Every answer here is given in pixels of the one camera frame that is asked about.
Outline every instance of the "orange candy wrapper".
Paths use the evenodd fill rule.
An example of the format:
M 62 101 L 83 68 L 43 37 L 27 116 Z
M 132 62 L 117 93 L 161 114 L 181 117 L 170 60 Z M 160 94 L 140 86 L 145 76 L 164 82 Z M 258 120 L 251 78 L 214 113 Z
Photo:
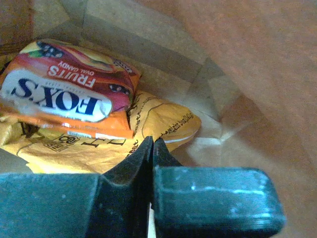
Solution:
M 0 76 L 2 113 L 86 138 L 132 138 L 126 111 L 140 72 L 56 40 L 25 47 Z

